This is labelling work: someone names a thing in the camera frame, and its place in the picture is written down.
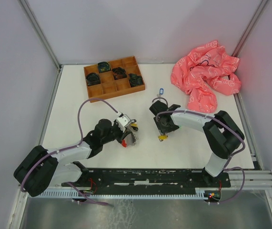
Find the key with yellow tag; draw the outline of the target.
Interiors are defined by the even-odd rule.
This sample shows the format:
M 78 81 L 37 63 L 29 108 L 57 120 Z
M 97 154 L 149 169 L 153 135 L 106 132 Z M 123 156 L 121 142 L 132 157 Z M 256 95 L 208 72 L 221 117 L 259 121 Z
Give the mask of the key with yellow tag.
M 164 140 L 166 140 L 168 138 L 168 136 L 167 135 L 159 135 L 158 136 L 158 139 L 159 139 L 159 141 L 164 141 Z

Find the red carabiner keyring with keys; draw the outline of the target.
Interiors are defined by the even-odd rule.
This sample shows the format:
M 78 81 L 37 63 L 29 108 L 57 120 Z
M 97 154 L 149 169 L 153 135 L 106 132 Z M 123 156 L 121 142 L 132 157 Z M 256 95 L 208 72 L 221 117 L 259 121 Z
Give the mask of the red carabiner keyring with keys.
M 122 135 L 121 145 L 123 147 L 134 146 L 138 140 L 138 124 L 135 119 L 131 120 L 131 123 L 125 126 L 125 130 Z

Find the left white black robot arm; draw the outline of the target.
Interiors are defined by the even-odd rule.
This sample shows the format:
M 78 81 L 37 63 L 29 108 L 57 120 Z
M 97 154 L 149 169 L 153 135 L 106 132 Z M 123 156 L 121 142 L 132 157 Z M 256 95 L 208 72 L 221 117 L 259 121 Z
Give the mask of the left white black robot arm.
M 119 117 L 114 122 L 101 119 L 80 143 L 62 149 L 48 150 L 35 146 L 13 173 L 21 190 L 36 197 L 48 187 L 74 182 L 78 186 L 88 183 L 87 168 L 80 162 L 96 156 L 109 142 L 117 141 L 123 147 L 136 141 L 136 120 Z

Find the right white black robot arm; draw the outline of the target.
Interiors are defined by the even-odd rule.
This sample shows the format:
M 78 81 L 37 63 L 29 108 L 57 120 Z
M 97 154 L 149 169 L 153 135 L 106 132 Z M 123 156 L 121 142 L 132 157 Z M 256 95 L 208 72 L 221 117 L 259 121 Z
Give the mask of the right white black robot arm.
M 231 158 L 246 147 L 245 136 L 226 111 L 214 115 L 199 113 L 181 108 L 180 105 L 168 106 L 161 101 L 153 101 L 149 110 L 161 136 L 188 127 L 205 134 L 212 154 L 202 171 L 202 182 L 209 187 L 219 182 L 221 174 Z

